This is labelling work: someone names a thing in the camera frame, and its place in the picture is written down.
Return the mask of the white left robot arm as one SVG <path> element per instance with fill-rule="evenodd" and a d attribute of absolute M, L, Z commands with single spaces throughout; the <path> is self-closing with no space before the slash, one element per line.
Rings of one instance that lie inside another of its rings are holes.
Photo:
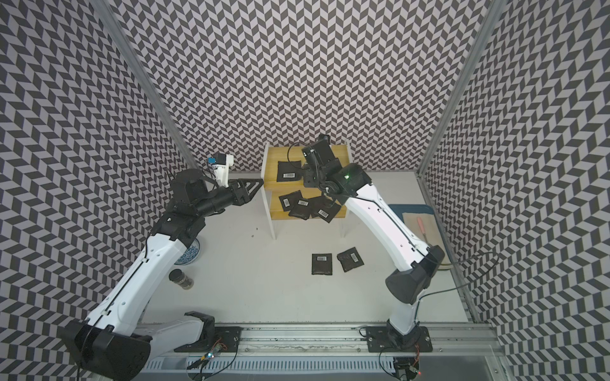
<path fill-rule="evenodd" d="M 230 179 L 208 190 L 211 178 L 198 169 L 176 174 L 171 198 L 144 248 L 111 293 L 83 320 L 58 331 L 78 371 L 111 380 L 132 380 L 147 362 L 185 346 L 211 350 L 218 345 L 214 318 L 188 312 L 175 321 L 141 325 L 139 319 L 161 281 L 187 252 L 207 217 L 249 203 L 263 179 Z"/>

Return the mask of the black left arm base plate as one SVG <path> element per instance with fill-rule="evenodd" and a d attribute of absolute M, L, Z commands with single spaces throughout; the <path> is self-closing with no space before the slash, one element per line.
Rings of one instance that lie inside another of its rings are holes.
<path fill-rule="evenodd" d="M 227 347 L 222 349 L 223 352 L 236 352 L 241 332 L 242 328 L 236 325 L 216 327 L 204 331 L 194 343 L 182 345 L 173 352 L 210 352 L 215 343 L 224 344 Z"/>

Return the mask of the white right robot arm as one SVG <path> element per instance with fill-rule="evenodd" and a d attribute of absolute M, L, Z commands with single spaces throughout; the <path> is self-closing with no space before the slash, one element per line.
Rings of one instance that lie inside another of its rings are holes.
<path fill-rule="evenodd" d="M 409 230 L 383 200 L 361 165 L 342 166 L 327 135 L 319 136 L 302 153 L 315 187 L 359 217 L 392 258 L 396 269 L 385 284 L 397 304 L 387 321 L 389 341 L 392 347 L 401 350 L 416 346 L 423 337 L 423 329 L 416 321 L 419 304 L 443 263 L 445 252 Z"/>

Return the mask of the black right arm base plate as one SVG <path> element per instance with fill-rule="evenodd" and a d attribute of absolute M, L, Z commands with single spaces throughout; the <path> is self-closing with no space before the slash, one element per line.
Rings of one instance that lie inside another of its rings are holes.
<path fill-rule="evenodd" d="M 390 325 L 366 326 L 365 340 L 369 352 L 422 352 L 433 351 L 429 330 L 417 325 L 410 333 L 401 334 Z"/>

